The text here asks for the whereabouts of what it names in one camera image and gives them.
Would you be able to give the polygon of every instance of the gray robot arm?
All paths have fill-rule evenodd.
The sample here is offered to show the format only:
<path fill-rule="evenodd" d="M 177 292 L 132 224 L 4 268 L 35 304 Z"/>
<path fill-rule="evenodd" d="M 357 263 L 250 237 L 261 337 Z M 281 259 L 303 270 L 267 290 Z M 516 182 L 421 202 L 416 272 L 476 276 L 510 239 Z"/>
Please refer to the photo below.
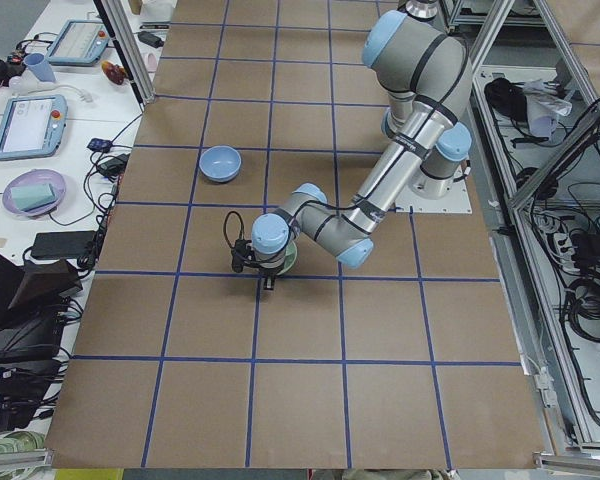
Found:
<path fill-rule="evenodd" d="M 391 144 L 345 208 L 329 206 L 312 184 L 303 184 L 273 213 L 252 228 L 252 265 L 273 288 L 285 249 L 301 233 L 343 264 L 357 268 L 369 256 L 369 236 L 397 195 L 427 158 L 440 135 L 464 112 L 471 91 L 471 68 L 464 47 L 427 24 L 391 11 L 367 38 L 363 62 L 389 92 L 387 133 Z"/>

